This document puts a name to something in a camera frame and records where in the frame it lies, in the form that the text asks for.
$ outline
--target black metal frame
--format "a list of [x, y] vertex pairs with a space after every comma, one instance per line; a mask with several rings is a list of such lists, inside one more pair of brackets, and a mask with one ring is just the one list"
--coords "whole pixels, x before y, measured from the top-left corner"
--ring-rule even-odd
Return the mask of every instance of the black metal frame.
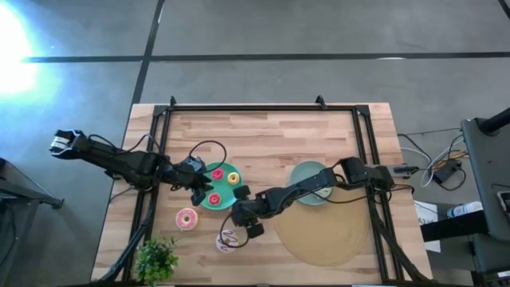
[[[163, 120], [163, 128], [162, 135], [160, 138], [159, 146], [161, 150], [159, 151], [161, 154], [165, 152], [165, 146], [167, 143], [168, 131], [170, 128], [170, 120], [171, 113], [173, 111], [176, 112], [199, 112], [199, 111], [338, 111], [338, 112], [350, 112], [352, 115], [353, 125], [355, 129], [355, 137], [358, 146], [359, 157], [362, 159], [364, 163], [367, 162], [367, 153], [365, 151], [365, 146], [363, 142], [363, 134], [361, 130], [361, 124], [359, 118], [362, 117], [365, 121], [367, 128], [368, 141], [370, 144], [372, 161], [373, 164], [379, 164], [379, 152], [377, 149], [377, 145], [375, 142], [375, 134], [374, 129], [371, 123], [371, 114], [370, 109], [367, 105], [331, 105], [328, 106], [325, 104], [322, 96], [318, 96], [316, 98], [315, 104], [253, 104], [253, 105], [176, 105], [174, 97], [171, 98], [170, 105], [156, 105], [154, 107], [152, 122], [151, 122], [151, 130], [150, 134], [154, 139], [156, 139], [156, 131], [159, 125], [159, 119], [164, 116]], [[147, 150], [153, 151], [154, 143], [152, 140], [149, 140], [147, 144]], [[366, 189], [366, 193], [368, 195], [373, 194], [373, 190], [371, 188]], [[100, 281], [91, 282], [91, 285], [101, 285], [101, 284], [114, 284], [114, 280], [117, 278], [121, 269], [124, 269], [122, 274], [122, 281], [115, 282], [115, 285], [122, 284], [134, 284], [134, 281], [131, 279], [131, 266], [133, 262], [133, 253], [135, 251], [136, 246], [139, 241], [142, 240], [143, 236], [145, 240], [150, 239], [152, 232], [152, 225], [155, 218], [155, 207], [158, 199], [159, 186], [149, 192], [139, 192], [136, 204], [135, 211], [133, 214], [133, 221], [131, 224], [131, 233], [130, 240], [127, 245], [126, 250], [121, 254], [120, 259], [114, 264], [113, 268], [100, 279]], [[143, 202], [145, 196], [150, 195], [150, 202], [147, 211], [146, 218], [140, 222], [141, 215], [143, 212]], [[379, 216], [378, 211], [375, 205], [374, 196], [367, 197], [369, 212], [371, 214], [371, 218], [374, 216]], [[381, 206], [384, 215], [384, 221], [386, 224], [386, 228], [389, 230], [391, 236], [395, 238], [393, 221], [391, 218], [390, 205], [388, 203], [386, 195], [381, 196]], [[385, 283], [387, 281], [402, 281], [404, 280], [402, 265], [397, 260], [394, 252], [392, 251], [392, 258], [395, 270], [396, 279], [392, 280], [388, 274], [388, 268], [386, 265], [386, 258], [384, 256], [383, 242], [381, 239], [381, 234], [375, 228], [375, 224], [372, 223], [372, 232], [375, 240], [375, 251], [377, 255], [377, 260], [379, 264], [379, 272], [381, 274], [381, 282]]]

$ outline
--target concrete floor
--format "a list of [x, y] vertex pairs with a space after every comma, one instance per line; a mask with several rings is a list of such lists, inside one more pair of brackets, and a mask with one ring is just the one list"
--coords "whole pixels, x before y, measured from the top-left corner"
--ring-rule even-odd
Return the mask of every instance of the concrete floor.
[[[140, 69], [138, 62], [18, 64], [12, 56], [143, 55], [155, 7], [156, 0], [0, 2], [0, 32], [9, 39], [0, 46], [0, 157], [65, 198], [61, 210], [40, 207], [9, 286], [88, 281], [112, 181], [90, 164], [52, 158], [48, 148], [58, 128], [120, 145]], [[497, 0], [167, 0], [154, 54], [510, 51], [509, 28]], [[329, 102], [385, 101], [406, 133], [454, 128], [510, 106], [508, 75], [508, 58], [161, 62], [149, 66], [141, 102], [170, 95], [181, 103], [310, 102], [319, 94]], [[415, 139], [437, 154], [457, 134]], [[415, 198], [476, 200], [468, 175], [458, 191], [432, 184]], [[434, 276], [470, 282], [465, 273], [435, 269]]]

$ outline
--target light blue bowl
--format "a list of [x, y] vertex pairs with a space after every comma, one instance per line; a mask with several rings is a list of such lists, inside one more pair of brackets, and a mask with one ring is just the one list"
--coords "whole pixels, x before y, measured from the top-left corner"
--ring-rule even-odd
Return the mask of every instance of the light blue bowl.
[[[296, 167], [294, 167], [294, 169], [292, 170], [290, 174], [289, 185], [298, 183], [303, 179], [307, 179], [310, 176], [319, 173], [319, 171], [322, 171], [324, 168], [326, 168], [325, 165], [315, 161], [307, 161], [300, 163], [296, 165]], [[320, 193], [323, 194], [325, 198], [328, 198], [332, 194], [332, 189], [330, 187], [324, 188], [323, 190], [320, 190]], [[318, 206], [326, 203], [325, 200], [319, 198], [316, 195], [307, 195], [297, 200], [309, 206]]]

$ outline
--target pink sprinkled donut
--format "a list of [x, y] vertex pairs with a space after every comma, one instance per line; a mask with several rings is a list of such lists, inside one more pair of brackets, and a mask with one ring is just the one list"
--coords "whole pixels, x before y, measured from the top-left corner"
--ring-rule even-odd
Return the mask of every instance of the pink sprinkled donut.
[[213, 179], [220, 180], [223, 178], [223, 170], [221, 168], [217, 168], [213, 170]]
[[209, 197], [207, 198], [207, 202], [212, 206], [217, 206], [218, 204], [220, 204], [221, 201], [222, 197], [217, 192], [210, 194]]
[[181, 231], [192, 230], [197, 226], [198, 214], [191, 208], [181, 209], [177, 215], [175, 215], [175, 223]]

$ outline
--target toy donut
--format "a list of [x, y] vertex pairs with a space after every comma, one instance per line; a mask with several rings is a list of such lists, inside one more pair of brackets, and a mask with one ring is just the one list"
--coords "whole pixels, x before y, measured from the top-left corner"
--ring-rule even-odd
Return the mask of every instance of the toy donut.
[[232, 247], [228, 247], [222, 242], [222, 238], [224, 243], [230, 245], [230, 246], [237, 246], [239, 245], [239, 239], [237, 238], [237, 235], [232, 230], [223, 230], [222, 231], [222, 237], [220, 238], [220, 234], [216, 237], [216, 248], [220, 250], [222, 253], [231, 253], [234, 252], [236, 249]]
[[237, 172], [230, 172], [227, 181], [229, 182], [230, 185], [235, 185], [239, 183], [239, 175], [237, 174]]
[[175, 223], [181, 230], [192, 230], [198, 223], [198, 214], [191, 208], [181, 209], [175, 216]]
[[213, 170], [213, 179], [215, 180], [220, 180], [223, 178], [223, 170], [221, 168], [217, 168], [215, 170]]
[[209, 197], [207, 198], [207, 202], [212, 206], [217, 206], [218, 204], [220, 204], [221, 201], [222, 197], [217, 192], [210, 194]]

